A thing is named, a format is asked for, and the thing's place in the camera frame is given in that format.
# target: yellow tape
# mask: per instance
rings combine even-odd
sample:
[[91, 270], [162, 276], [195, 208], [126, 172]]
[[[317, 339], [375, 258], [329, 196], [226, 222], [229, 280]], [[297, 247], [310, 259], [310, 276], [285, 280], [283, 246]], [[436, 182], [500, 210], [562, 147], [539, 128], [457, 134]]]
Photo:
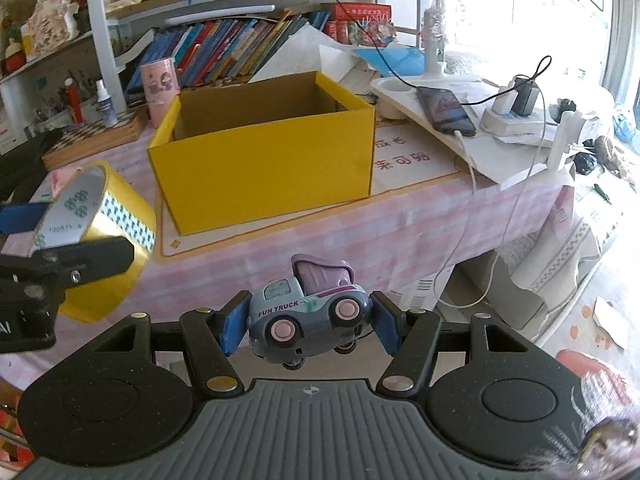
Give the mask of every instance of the yellow tape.
[[115, 309], [140, 278], [156, 242], [156, 215], [106, 162], [83, 168], [60, 191], [36, 229], [31, 253], [125, 236], [135, 247], [129, 270], [66, 292], [59, 312], [92, 323]]

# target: yellow box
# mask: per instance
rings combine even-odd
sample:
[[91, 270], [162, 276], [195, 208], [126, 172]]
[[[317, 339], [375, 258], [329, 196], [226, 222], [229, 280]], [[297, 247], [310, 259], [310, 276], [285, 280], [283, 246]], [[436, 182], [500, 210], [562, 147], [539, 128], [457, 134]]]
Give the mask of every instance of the yellow box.
[[374, 109], [319, 72], [185, 91], [149, 145], [182, 235], [369, 196]]

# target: curtain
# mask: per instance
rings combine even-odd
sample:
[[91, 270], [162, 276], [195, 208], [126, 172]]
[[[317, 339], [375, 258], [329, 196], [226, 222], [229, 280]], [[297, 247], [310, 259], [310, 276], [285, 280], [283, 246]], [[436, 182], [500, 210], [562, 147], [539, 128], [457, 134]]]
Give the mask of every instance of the curtain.
[[635, 59], [636, 46], [640, 46], [640, 0], [613, 0], [609, 56], [602, 86], [609, 90], [617, 104], [630, 107], [638, 90], [639, 59]]

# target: smartphone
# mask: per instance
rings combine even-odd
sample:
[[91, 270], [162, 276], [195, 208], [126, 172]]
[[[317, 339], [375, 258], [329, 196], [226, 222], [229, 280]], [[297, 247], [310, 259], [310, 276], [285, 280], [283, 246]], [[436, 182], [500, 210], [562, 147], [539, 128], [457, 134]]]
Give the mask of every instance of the smartphone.
[[437, 131], [452, 134], [459, 130], [465, 137], [476, 134], [476, 127], [451, 90], [420, 86], [417, 92], [424, 114]]

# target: pink cup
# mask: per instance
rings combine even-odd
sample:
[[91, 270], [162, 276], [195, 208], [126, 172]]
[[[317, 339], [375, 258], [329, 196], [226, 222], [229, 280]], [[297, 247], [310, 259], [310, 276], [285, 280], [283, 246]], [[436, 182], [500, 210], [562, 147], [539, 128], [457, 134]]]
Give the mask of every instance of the pink cup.
[[146, 104], [149, 106], [151, 123], [160, 126], [169, 111], [174, 97], [180, 93], [175, 74], [174, 58], [167, 57], [140, 67], [142, 85], [145, 88]]

